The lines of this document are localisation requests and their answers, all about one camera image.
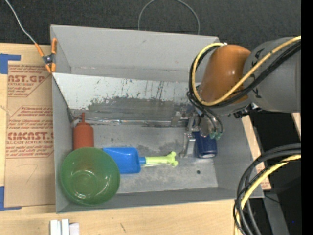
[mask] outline wooden table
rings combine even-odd
[[[0,44],[0,53],[14,54],[33,45]],[[7,75],[0,74],[0,186],[4,184]],[[254,157],[260,150],[251,121],[244,118],[246,135]],[[48,234],[49,221],[70,219],[78,222],[81,235],[153,234],[233,234],[233,200],[211,201],[157,207],[56,214],[54,205],[22,207],[0,211],[0,235]]]

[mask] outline black cable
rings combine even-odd
[[[276,158],[276,157],[283,157],[283,156],[290,156],[290,155],[292,155],[292,154],[294,154],[294,153],[300,153],[300,151],[295,151],[295,150],[292,150],[292,151],[279,151],[279,152],[276,152],[276,153],[273,153],[273,154],[272,154],[272,153],[269,153],[269,154],[267,154],[267,155],[260,156],[256,161],[254,161],[254,162],[251,164],[251,166],[250,166],[250,167],[245,171],[245,173],[243,174],[243,176],[242,176],[242,178],[241,178],[241,180],[240,180],[240,182],[239,182],[239,187],[238,187],[238,190],[237,190],[238,199],[241,198],[241,195],[248,189],[248,187],[250,186],[250,183],[253,182],[253,181],[255,180],[255,178],[257,177],[257,176],[255,176],[254,179],[252,179],[249,184],[246,184],[245,187],[244,187],[244,189],[242,189],[242,190],[240,191],[240,189],[241,189],[241,187],[242,187],[242,185],[243,185],[244,179],[245,179],[246,177],[248,177],[248,178],[250,177],[250,174],[251,174],[251,172],[253,171],[253,169],[254,169],[254,167],[255,167],[256,165],[258,165],[259,163],[261,163],[261,162],[263,162],[263,161],[266,161],[266,160],[268,160],[268,159],[272,159],[272,158]],[[243,213],[242,213],[242,210],[241,210],[241,205],[239,205],[239,206],[237,207],[237,209],[238,209],[238,211],[239,211],[239,214],[240,214],[241,216],[243,216]],[[246,220],[245,220],[244,217],[242,218],[242,222],[243,222],[244,226],[247,226],[247,223],[246,223]]]
[[[278,164],[281,164],[281,161],[273,164],[273,165],[278,165]],[[265,171],[269,170],[270,167],[266,167],[265,169],[263,169],[262,171],[260,171],[250,182],[248,185],[245,186],[244,189],[242,189],[242,191],[240,192],[240,197],[238,197],[236,200],[235,200],[235,205],[234,205],[234,208],[233,208],[233,216],[234,216],[234,219],[235,219],[235,223],[236,223],[236,226],[239,228],[239,230],[243,233],[243,234],[246,234],[244,232],[244,230],[242,229],[242,227],[240,226],[239,222],[237,221],[237,218],[236,218],[236,209],[237,209],[237,212],[238,212],[238,215],[240,217],[240,220],[241,222],[243,223],[243,227],[245,228],[245,230],[247,231],[247,233],[249,235],[253,235],[253,232],[252,230],[250,229],[247,221],[246,221],[246,218],[244,217],[244,212],[243,212],[243,209],[241,208],[241,195],[243,195],[245,193],[246,190],[248,190],[248,188],[250,188],[250,186],[260,177],[260,175],[262,175]]]
[[[296,54],[301,49],[301,42],[296,43],[289,47],[284,53],[278,56],[271,65],[267,67],[266,70],[264,70],[251,84],[249,84],[246,88],[240,90],[239,93],[237,93],[232,98],[225,100],[221,103],[218,103],[216,105],[210,106],[210,108],[219,108],[223,106],[230,105],[240,98],[247,95],[250,91],[252,91],[256,86],[258,86],[270,73],[272,73],[276,68],[278,68],[283,62],[285,62],[288,58]]]
[[[299,154],[301,153],[301,151],[299,150],[290,150],[290,149],[297,149],[297,148],[301,148],[301,144],[291,144],[291,145],[285,145],[285,146],[280,146],[280,147],[277,147],[277,148],[274,148],[272,150],[269,150],[268,152],[266,152],[264,155],[261,155],[259,158],[257,158],[249,167],[248,169],[244,172],[243,176],[241,177],[240,179],[240,182],[239,182],[239,186],[238,186],[238,189],[237,189],[237,200],[236,200],[236,204],[234,206],[234,213],[235,213],[235,209],[237,208],[238,212],[239,212],[239,216],[241,217],[241,221],[243,223],[243,226],[247,229],[247,231],[249,232],[249,234],[253,234],[252,231],[249,229],[248,227],[248,224],[246,222],[246,219],[245,217],[243,217],[243,211],[241,209],[241,204],[240,204],[240,198],[241,198],[241,195],[245,192],[246,189],[248,189],[248,187],[251,185],[251,182],[254,182],[254,179],[257,178],[257,176],[259,175],[259,173],[254,177],[254,179],[252,179],[250,182],[249,182],[249,178],[250,178],[250,175],[254,169],[254,167],[256,165],[258,165],[259,163],[261,162],[264,162],[266,160],[269,160],[269,159],[272,159],[272,158],[277,158],[277,157],[284,157],[284,156],[290,156],[292,154]],[[243,186],[243,182],[244,180],[246,180],[246,184],[245,184],[245,187],[244,189],[241,189],[242,186]],[[249,216],[251,216],[251,219],[254,219],[253,217],[253,214],[252,212],[248,212],[249,213]]]
[[[284,153],[285,153],[285,156],[300,154],[301,151],[300,151],[300,150],[291,150],[291,151],[280,151],[280,152],[278,152],[278,153],[279,153],[279,154],[277,154],[277,153],[272,154],[271,156],[268,157],[268,159],[271,159],[272,157],[282,157],[282,155],[283,155]],[[239,193],[239,195],[238,195],[239,199],[241,198],[241,195],[250,187],[250,185],[258,178],[258,175],[262,174],[262,173],[263,173],[265,170],[267,170],[269,167],[270,167],[270,166],[266,167],[263,171],[259,172],[250,182],[248,181],[248,183],[246,183],[245,188],[244,188],[244,189]],[[253,170],[250,170],[249,174],[247,175],[247,178],[250,177],[250,174],[251,174],[252,171],[253,171]],[[247,231],[250,231],[250,230],[249,230],[249,227],[248,227],[248,224],[247,224],[247,222],[246,222],[246,219],[245,219],[245,217],[244,217],[243,210],[242,210],[240,204],[237,206],[237,210],[239,211],[239,215],[242,217],[241,220],[242,220],[242,222],[243,222],[244,227],[247,229]],[[253,213],[252,213],[252,212],[249,212],[249,210],[248,210],[248,215],[249,215],[249,218],[250,218],[250,219],[253,219],[253,220],[254,220]]]
[[[206,52],[203,53],[203,55],[199,58],[198,60],[198,63],[197,63],[197,66],[196,66],[196,70],[197,68],[199,67],[201,61],[203,60],[203,58],[209,53],[211,52],[212,50],[216,49],[217,47],[213,47],[213,48],[210,48],[208,49]],[[192,65],[191,65],[191,68],[190,68],[190,72],[189,72],[189,83],[188,83],[188,86],[189,86],[189,91],[187,92],[187,97],[189,99],[189,101],[195,106],[197,107],[200,111],[202,111],[202,113],[204,115],[206,115],[209,120],[211,120],[213,126],[214,126],[214,130],[215,132],[217,132],[217,126],[215,124],[215,121],[212,119],[212,117],[209,115],[211,114],[220,124],[221,126],[221,130],[220,132],[222,133],[223,130],[224,130],[224,126],[223,126],[223,123],[222,121],[220,120],[220,118],[210,109],[208,108],[205,108],[203,105],[200,104],[200,102],[197,100],[197,98],[195,97],[194,95],[194,91],[193,91],[193,87],[192,87],[192,79],[191,79],[191,76],[192,76],[192,69],[193,69],[193,65],[196,61],[196,58],[194,59],[194,61],[192,62]]]

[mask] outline gray bin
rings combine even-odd
[[[53,74],[56,212],[234,199],[239,179],[253,161],[242,121],[221,117],[225,133],[213,159],[178,158],[179,165],[145,167],[121,175],[111,200],[95,207],[70,202],[60,167],[72,151],[72,120],[81,112],[94,128],[95,147],[132,146],[140,156],[162,156],[183,147],[187,117],[171,126],[177,111],[188,113],[190,65],[217,37],[51,26],[58,39]],[[207,56],[199,67],[201,81]],[[262,197],[257,188],[254,197]]]

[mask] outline blue dustpan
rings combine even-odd
[[[134,147],[106,147],[102,150],[114,159],[121,174],[139,173],[141,165],[171,164],[173,167],[178,165],[174,151],[163,157],[140,157]]]

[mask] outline gray carpet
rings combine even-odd
[[[25,29],[40,44],[49,44],[51,24],[137,29],[141,9],[151,0],[9,0]],[[201,22],[201,35],[248,49],[284,36],[301,34],[301,0],[182,0]],[[197,33],[188,8],[159,0],[142,14],[142,30]],[[31,43],[0,0],[0,42]]]

